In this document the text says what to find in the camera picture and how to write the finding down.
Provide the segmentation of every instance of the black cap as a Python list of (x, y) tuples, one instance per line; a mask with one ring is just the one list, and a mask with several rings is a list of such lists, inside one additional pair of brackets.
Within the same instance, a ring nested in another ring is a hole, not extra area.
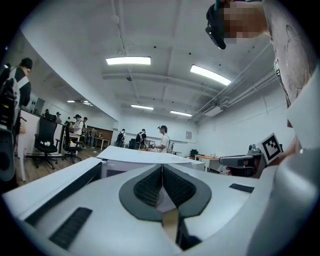
[(25, 67), (25, 68), (31, 70), (31, 69), (32, 69), (32, 65), (33, 65), (32, 59), (30, 59), (30, 58), (24, 58), (24, 59), (21, 60), (21, 63), (20, 63), (19, 66)]

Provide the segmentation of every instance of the black cushion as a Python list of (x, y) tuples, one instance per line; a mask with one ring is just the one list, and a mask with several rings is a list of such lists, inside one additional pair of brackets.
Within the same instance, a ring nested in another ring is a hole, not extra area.
[(37, 145), (36, 148), (41, 152), (46, 152), (46, 153), (54, 153), (58, 151), (55, 145), (46, 146), (44, 144), (39, 144)]

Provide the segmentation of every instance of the ceiling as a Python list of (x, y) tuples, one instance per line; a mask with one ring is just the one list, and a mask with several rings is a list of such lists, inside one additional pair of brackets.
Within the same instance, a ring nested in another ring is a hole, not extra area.
[[(153, 113), (174, 118), (178, 111), (196, 114), (224, 90), (230, 98), (256, 85), (273, 71), (275, 58), (268, 36), (244, 39), (218, 49), (205, 32), (212, 0), (70, 0), (68, 7), (83, 20), (88, 50), (99, 62), (100, 74), (123, 111), (131, 104), (154, 107)], [(119, 17), (118, 26), (115, 16)], [(107, 64), (107, 58), (151, 57), (151, 65)], [(190, 72), (192, 65), (215, 72), (225, 85)], [(43, 81), (55, 80), (49, 66), (41, 67)], [(65, 92), (57, 76), (53, 84)], [(73, 98), (83, 98), (70, 86)], [(61, 94), (70, 99), (70, 95)]]

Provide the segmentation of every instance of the wall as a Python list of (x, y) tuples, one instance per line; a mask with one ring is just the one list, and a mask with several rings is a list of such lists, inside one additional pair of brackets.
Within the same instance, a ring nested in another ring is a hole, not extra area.
[[(117, 129), (114, 128), (111, 145), (114, 145), (114, 141), (122, 129), (125, 129), (126, 133), (125, 143), (135, 139), (137, 133), (145, 129), (147, 139), (155, 141), (159, 145), (162, 134), (157, 128), (162, 125), (167, 126), (168, 136), (174, 142), (173, 151), (181, 152), (178, 155), (182, 157), (189, 156), (191, 149), (196, 148), (198, 128), (195, 123), (180, 118), (135, 113), (134, 110), (122, 114)], [(186, 139), (186, 132), (192, 132), (192, 139)]]
[(278, 81), (220, 114), (205, 118), (198, 127), (199, 153), (217, 157), (246, 154), (250, 144), (271, 133), (275, 133), (285, 150), (295, 135), (287, 127), (286, 98)]
[(73, 117), (79, 114), (82, 118), (88, 118), (86, 122), (88, 126), (113, 131), (115, 120), (97, 107), (88, 106), (83, 103), (72, 103), (72, 105), (71, 121), (74, 122), (75, 119), (73, 119)]
[(77, 2), (45, 1), (21, 25), (25, 38), (47, 64), (78, 93), (118, 120), (120, 107), (89, 53), (84, 20)]

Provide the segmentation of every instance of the wooden floor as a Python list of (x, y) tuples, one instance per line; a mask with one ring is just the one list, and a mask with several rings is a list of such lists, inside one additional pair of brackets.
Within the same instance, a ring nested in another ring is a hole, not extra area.
[[(78, 157), (80, 157), (82, 160), (85, 160), (90, 157), (96, 157), (100, 153), (100, 147), (97, 148), (90, 148), (87, 147), (86, 149), (80, 151), (78, 153)], [(55, 164), (54, 161), (52, 161), (55, 169), (52, 170), (51, 166), (46, 162), (41, 162), (39, 164), (39, 168), (36, 168), (34, 164), (34, 160), (32, 158), (26, 157), (24, 159), (24, 171), (25, 171), (25, 179), (26, 181), (22, 181), (21, 179), (21, 172), (20, 172), (20, 163), (19, 159), (15, 158), (15, 173), (16, 173), (16, 179), (17, 183), (20, 186), (23, 186), (25, 184), (28, 184), (30, 182), (33, 182), (37, 179), (40, 179), (44, 176), (47, 176), (49, 174), (52, 174), (54, 172), (58, 172), (59, 170), (66, 168), (68, 166), (72, 165), (72, 161), (70, 157), (67, 157), (65, 160), (62, 160), (62, 158), (57, 158), (58, 163)]]

